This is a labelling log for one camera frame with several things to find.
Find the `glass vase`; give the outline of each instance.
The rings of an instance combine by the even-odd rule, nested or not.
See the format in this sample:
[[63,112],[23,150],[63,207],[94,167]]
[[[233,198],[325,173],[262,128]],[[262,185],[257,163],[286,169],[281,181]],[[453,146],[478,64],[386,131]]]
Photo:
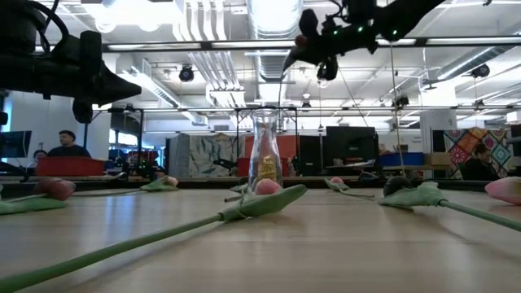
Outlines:
[[248,194],[254,195],[256,184],[271,179],[282,186],[282,165],[277,146],[277,110],[253,112],[254,142],[248,180]]

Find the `colorful patterned poster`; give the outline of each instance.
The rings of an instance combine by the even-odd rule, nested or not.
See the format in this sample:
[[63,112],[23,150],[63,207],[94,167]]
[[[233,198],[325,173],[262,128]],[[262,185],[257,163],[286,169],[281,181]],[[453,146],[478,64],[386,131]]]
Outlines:
[[472,157],[472,152],[479,142],[482,142],[492,155],[492,166],[499,177],[506,177],[508,161],[512,157],[510,146],[506,139],[510,133],[506,129],[457,129],[444,131],[445,151],[450,154],[449,178],[461,178],[459,164]]

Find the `wall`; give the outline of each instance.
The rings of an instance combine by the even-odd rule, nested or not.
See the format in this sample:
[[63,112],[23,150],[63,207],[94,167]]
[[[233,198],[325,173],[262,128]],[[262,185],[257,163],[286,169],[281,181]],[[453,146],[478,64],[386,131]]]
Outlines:
[[[10,92],[7,103],[11,105],[10,128],[2,131],[33,131],[28,158],[19,159],[23,166],[33,160],[33,152],[40,148],[40,143],[46,151],[58,147],[60,130],[77,131],[79,124],[72,114],[71,98],[52,97],[46,101],[40,94]],[[14,159],[8,163],[17,164]]]
[[[89,129],[87,130],[87,150],[94,159],[108,160],[108,147],[110,146],[108,135],[111,126],[111,115],[110,113],[101,113],[89,124]],[[83,146],[84,129],[85,125],[78,123],[76,142],[80,146]]]
[[[20,158],[20,164],[26,166],[33,160],[33,152],[40,148],[50,151],[59,147],[58,132],[71,130],[77,136],[77,144],[83,145],[84,125],[79,124],[72,114],[72,98],[53,96],[46,101],[40,94],[10,92],[6,105],[9,105],[9,127],[2,131],[32,130],[28,158]],[[108,157],[108,131],[110,114],[102,114],[90,125],[87,149],[93,158]],[[8,163],[18,165],[15,159]]]

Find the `office equipment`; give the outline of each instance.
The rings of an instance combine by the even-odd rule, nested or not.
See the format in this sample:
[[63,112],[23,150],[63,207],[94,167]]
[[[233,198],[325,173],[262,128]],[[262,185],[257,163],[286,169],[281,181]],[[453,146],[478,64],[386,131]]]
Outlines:
[[360,163],[378,158],[378,135],[374,127],[328,126],[323,142],[326,167],[333,165],[333,159]]
[[0,156],[2,158],[27,158],[32,131],[0,133]]

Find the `table surface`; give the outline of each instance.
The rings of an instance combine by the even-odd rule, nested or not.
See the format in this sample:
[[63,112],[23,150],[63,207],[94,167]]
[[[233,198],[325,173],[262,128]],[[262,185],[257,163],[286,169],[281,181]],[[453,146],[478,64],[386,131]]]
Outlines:
[[[444,194],[521,221],[520,207],[485,194]],[[231,195],[79,197],[2,216],[0,277],[211,216]],[[520,247],[520,233],[446,208],[411,212],[310,190],[279,214],[210,225],[22,292],[520,292]]]

